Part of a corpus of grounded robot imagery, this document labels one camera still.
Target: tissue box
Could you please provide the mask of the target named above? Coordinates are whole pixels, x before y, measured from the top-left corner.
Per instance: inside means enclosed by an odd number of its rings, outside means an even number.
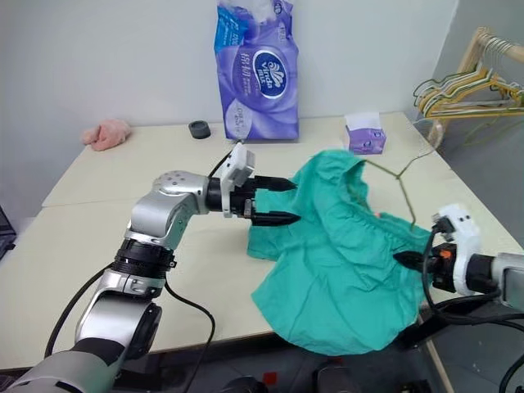
[[[353,129],[346,126],[350,135],[349,149],[354,154],[381,154],[386,144],[382,129]]]

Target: pink towel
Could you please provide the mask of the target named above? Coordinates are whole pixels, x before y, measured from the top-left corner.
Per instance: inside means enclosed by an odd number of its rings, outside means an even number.
[[[130,134],[131,128],[125,121],[103,120],[97,127],[84,130],[82,142],[94,151],[102,151],[120,145]]]

